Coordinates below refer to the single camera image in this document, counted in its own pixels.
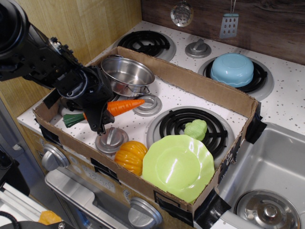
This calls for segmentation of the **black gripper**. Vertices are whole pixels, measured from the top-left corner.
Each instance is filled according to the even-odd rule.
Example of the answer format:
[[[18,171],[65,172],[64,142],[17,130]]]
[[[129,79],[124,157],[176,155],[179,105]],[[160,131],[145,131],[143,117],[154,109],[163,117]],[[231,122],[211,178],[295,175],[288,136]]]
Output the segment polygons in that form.
[[[80,67],[73,73],[81,82],[66,97],[83,109],[92,131],[105,134],[105,125],[115,121],[107,110],[107,103],[113,97],[109,79],[96,66]]]

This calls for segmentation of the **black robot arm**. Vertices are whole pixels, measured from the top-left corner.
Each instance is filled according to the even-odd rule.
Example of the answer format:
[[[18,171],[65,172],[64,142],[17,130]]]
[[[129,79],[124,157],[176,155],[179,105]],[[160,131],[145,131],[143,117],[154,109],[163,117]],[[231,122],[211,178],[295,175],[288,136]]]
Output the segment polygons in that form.
[[[110,81],[97,66],[85,67],[67,45],[48,38],[13,0],[0,2],[0,79],[17,77],[33,81],[78,105],[92,131],[105,133],[114,122],[107,110],[113,98]]]

